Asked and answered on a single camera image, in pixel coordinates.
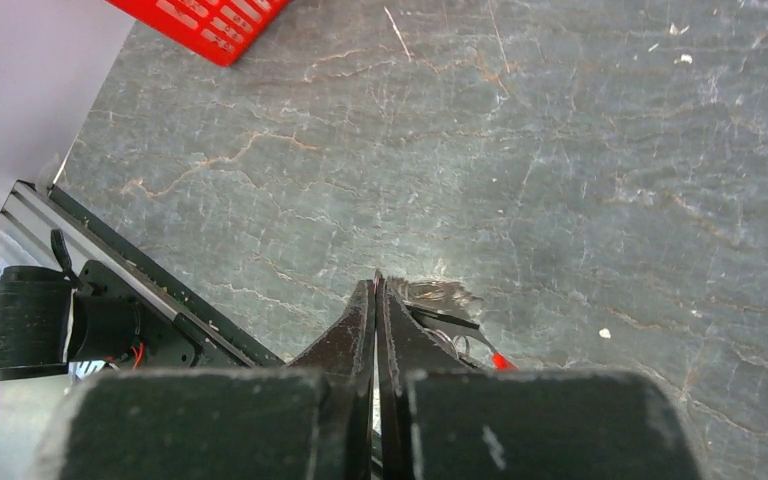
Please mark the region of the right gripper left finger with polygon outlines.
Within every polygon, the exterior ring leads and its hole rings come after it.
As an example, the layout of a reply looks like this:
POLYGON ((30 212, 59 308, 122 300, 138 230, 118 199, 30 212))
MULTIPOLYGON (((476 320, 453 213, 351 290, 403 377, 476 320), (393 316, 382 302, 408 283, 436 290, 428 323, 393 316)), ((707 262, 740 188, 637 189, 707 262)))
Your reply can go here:
POLYGON ((31 479, 368 479, 376 286, 276 368, 147 368, 77 385, 31 479))

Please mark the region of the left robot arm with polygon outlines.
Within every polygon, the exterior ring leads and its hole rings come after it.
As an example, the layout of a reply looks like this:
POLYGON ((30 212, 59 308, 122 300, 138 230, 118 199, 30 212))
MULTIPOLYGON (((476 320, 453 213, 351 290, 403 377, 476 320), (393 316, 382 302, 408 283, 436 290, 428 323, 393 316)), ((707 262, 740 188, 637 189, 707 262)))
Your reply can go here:
POLYGON ((192 367, 195 343, 103 263, 75 270, 65 236, 50 234, 57 268, 10 266, 0 276, 0 381, 65 374, 69 365, 192 367))

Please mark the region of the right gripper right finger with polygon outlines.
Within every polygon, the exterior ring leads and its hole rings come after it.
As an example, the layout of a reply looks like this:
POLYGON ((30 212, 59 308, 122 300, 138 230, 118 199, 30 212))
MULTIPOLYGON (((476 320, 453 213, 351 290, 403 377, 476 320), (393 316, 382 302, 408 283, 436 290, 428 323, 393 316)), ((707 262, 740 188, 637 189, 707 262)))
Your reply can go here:
POLYGON ((473 369, 375 282, 387 479, 697 479, 678 415, 629 371, 473 369))

